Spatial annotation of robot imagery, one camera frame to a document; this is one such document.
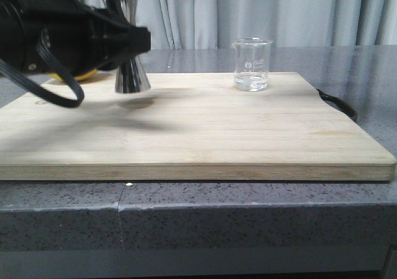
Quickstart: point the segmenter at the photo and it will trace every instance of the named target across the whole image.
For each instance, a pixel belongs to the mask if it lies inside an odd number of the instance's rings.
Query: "curtain fold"
[[[153,49],[230,48],[239,37],[278,47],[395,45],[397,0],[138,0],[136,24],[150,29]]]

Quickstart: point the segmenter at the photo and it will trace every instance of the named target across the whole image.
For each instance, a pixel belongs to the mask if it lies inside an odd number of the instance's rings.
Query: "wood grain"
[[[83,84],[80,108],[26,94],[0,109],[2,180],[371,180],[396,159],[297,73],[268,89],[233,74],[149,74],[152,89],[114,93],[114,75]],[[58,81],[49,90],[70,96]]]

